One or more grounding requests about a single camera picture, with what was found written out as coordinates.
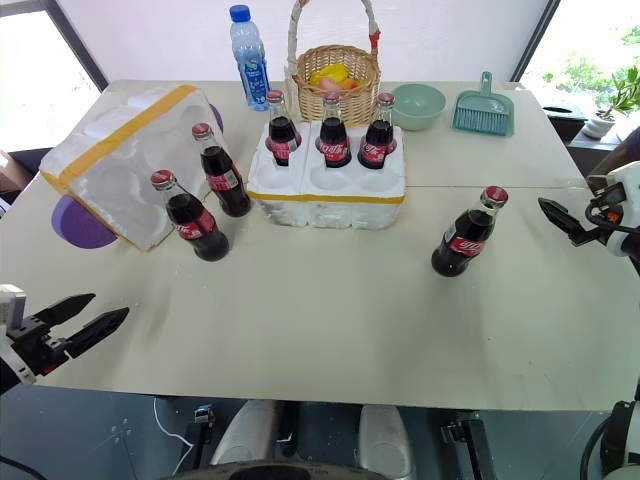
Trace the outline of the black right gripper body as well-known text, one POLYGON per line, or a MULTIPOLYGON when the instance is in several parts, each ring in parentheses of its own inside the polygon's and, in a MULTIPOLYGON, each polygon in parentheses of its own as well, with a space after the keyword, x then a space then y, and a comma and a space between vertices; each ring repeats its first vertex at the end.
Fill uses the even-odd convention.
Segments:
POLYGON ((606 245, 614 234, 623 239, 627 237, 627 228, 622 225, 625 200, 626 194, 621 182, 596 192, 585 209, 585 217, 593 228, 586 230, 584 244, 599 241, 606 245))

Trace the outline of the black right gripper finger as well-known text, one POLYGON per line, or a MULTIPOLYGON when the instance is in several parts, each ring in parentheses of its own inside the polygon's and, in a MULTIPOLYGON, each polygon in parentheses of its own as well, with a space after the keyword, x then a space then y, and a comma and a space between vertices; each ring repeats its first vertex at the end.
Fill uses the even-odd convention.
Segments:
POLYGON ((563 205, 543 197, 538 198, 538 205, 546 218, 567 235, 573 246, 584 244, 586 230, 563 205))

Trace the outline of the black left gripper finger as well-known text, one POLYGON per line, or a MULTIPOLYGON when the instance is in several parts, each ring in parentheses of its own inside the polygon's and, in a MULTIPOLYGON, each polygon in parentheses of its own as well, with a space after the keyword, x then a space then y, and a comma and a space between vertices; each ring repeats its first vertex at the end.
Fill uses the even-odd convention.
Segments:
POLYGON ((65 351, 73 359, 113 334, 124 322, 130 309, 120 308, 106 312, 66 339, 65 351))
POLYGON ((94 298, 94 293, 67 297, 32 315, 29 326, 32 329, 42 330, 65 323, 78 315, 94 298))

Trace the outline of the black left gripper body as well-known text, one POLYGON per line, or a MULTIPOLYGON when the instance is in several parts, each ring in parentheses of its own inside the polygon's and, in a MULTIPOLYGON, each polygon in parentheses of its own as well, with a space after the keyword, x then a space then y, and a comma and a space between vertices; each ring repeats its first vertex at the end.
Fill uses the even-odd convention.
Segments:
POLYGON ((51 334, 65 322, 32 315, 8 324, 8 365, 18 378, 46 376, 70 360, 66 341, 51 334))

